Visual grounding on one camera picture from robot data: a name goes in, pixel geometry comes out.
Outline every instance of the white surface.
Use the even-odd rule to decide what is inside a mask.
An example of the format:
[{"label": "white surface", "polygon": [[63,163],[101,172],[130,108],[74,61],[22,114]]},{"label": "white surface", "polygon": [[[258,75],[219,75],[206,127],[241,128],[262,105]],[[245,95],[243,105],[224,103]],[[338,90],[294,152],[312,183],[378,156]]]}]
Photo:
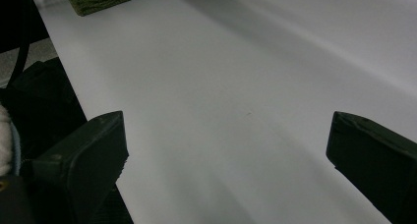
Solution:
[{"label": "white surface", "polygon": [[135,223],[388,223],[327,160],[332,113],[417,140],[414,0],[41,9],[88,118],[123,110]]}]

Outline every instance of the white fabric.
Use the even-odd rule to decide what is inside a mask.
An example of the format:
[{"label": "white fabric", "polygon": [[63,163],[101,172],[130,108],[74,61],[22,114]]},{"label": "white fabric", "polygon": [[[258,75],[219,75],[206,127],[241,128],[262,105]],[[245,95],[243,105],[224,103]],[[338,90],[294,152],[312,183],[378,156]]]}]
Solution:
[{"label": "white fabric", "polygon": [[12,131],[9,114],[0,105],[0,176],[9,173],[12,168]]},{"label": "white fabric", "polygon": [[326,158],[345,111],[417,141],[415,0],[40,10],[87,117],[123,110],[139,224],[388,223]]}]

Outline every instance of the white sheet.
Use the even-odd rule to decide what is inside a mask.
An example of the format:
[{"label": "white sheet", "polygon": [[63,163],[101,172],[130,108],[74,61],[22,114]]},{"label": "white sheet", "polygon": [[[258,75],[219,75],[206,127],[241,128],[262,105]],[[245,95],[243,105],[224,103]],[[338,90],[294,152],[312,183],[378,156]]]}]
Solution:
[{"label": "white sheet", "polygon": [[331,116],[417,141],[414,0],[41,9],[88,118],[125,113],[135,223],[388,223],[325,156]]}]

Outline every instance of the black cable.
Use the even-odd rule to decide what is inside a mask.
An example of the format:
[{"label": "black cable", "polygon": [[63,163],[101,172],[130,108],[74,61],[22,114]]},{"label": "black cable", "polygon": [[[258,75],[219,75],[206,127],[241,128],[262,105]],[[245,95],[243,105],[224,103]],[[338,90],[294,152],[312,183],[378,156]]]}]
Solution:
[{"label": "black cable", "polygon": [[21,17],[21,47],[19,48],[18,60],[15,69],[9,79],[7,87],[24,71],[25,63],[28,58],[30,46],[30,6],[31,0],[22,1],[22,17]]}]

